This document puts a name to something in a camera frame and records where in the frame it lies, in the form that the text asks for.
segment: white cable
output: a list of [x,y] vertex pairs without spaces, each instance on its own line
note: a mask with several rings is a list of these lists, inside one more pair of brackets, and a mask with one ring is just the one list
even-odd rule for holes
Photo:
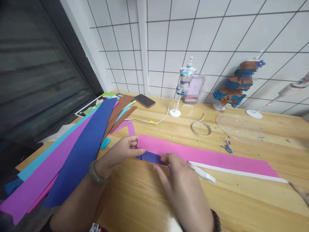
[[149,122],[149,121],[142,120],[142,119],[125,119],[125,121],[127,121],[127,120],[138,120],[138,121],[144,121],[144,122],[148,122],[148,123],[155,123],[155,124],[159,124],[160,122],[162,122],[162,121],[166,118],[166,116],[167,116],[167,114],[168,114],[168,108],[170,107],[170,104],[172,103],[172,101],[174,100],[174,98],[175,98],[175,97],[173,97],[173,99],[171,100],[171,102],[170,102],[170,103],[168,104],[168,106],[167,106],[167,112],[166,112],[165,117],[164,117],[164,118],[162,118],[162,120],[161,120],[161,121],[159,121],[159,122]]

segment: bracelet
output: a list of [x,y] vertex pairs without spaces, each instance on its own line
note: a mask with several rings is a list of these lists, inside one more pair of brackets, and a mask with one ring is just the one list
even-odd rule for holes
[[210,209],[213,215],[213,232],[220,232],[221,231],[221,223],[220,218],[216,211]]
[[89,165],[89,175],[90,175],[91,179],[94,180],[95,183],[102,185],[102,186],[107,185],[107,183],[109,182],[109,178],[104,179],[97,174],[97,172],[94,168],[94,165],[95,165],[96,162],[97,162],[97,160],[94,160],[90,163],[90,165]]

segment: phone case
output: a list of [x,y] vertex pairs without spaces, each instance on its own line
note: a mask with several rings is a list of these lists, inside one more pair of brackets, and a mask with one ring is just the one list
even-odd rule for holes
[[151,105],[151,106],[146,106],[146,105],[144,105],[143,103],[141,103],[144,107],[146,107],[146,108],[150,108],[150,107],[152,107],[152,106],[154,106],[155,105],[155,102]]

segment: light blue paper strip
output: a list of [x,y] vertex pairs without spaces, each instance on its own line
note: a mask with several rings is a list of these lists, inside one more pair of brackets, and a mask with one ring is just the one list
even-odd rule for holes
[[29,164],[24,170],[22,170],[18,177],[22,179],[23,181],[27,180],[29,176],[32,175],[32,173],[46,160],[46,158],[59,146],[60,143],[62,143],[66,137],[72,133],[80,124],[82,124],[90,115],[92,115],[96,110],[95,108],[93,111],[91,111],[89,114],[87,114],[83,119],[81,119],[78,123],[76,123],[71,129],[69,129],[63,136],[61,136],[59,139],[57,139],[49,148],[47,148],[38,158],[36,158],[34,161],[32,161],[31,164]]
[[106,148],[106,146],[109,144],[109,142],[110,142],[110,139],[108,138],[108,137],[106,137],[104,140],[103,140],[103,143],[102,143],[102,145],[100,146],[100,149],[104,149],[104,148]]
[[131,105],[129,105],[128,107],[124,108],[121,112],[121,114],[119,115],[119,117],[117,118],[116,122],[120,119],[120,117],[130,108]]

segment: pink paper strip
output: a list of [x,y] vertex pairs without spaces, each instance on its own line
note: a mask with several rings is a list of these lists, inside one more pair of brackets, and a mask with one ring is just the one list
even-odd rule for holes
[[146,151],[159,156],[165,153],[175,153],[186,162],[193,161],[224,169],[279,177],[276,171],[266,161],[187,147],[147,135],[139,136],[137,147],[144,148]]
[[68,135],[33,174],[0,205],[0,211],[12,215],[15,225],[17,225],[60,171],[75,142],[93,115],[90,115],[78,128]]
[[30,213],[40,202],[41,200],[49,193],[50,189],[54,185],[59,173],[54,177],[54,179],[49,183],[49,185],[46,187],[46,189],[42,192],[42,194],[37,198],[37,200],[34,202],[34,204],[30,207],[30,209],[27,211],[27,213]]
[[115,132],[117,132],[118,130],[120,130],[121,128],[125,127],[127,124],[129,124],[130,121],[124,121],[123,123],[121,123],[115,130],[113,133],[111,134],[114,134]]
[[133,122],[129,122],[128,123],[128,130],[129,130],[129,135],[135,135],[135,129],[134,129],[134,125],[133,125]]

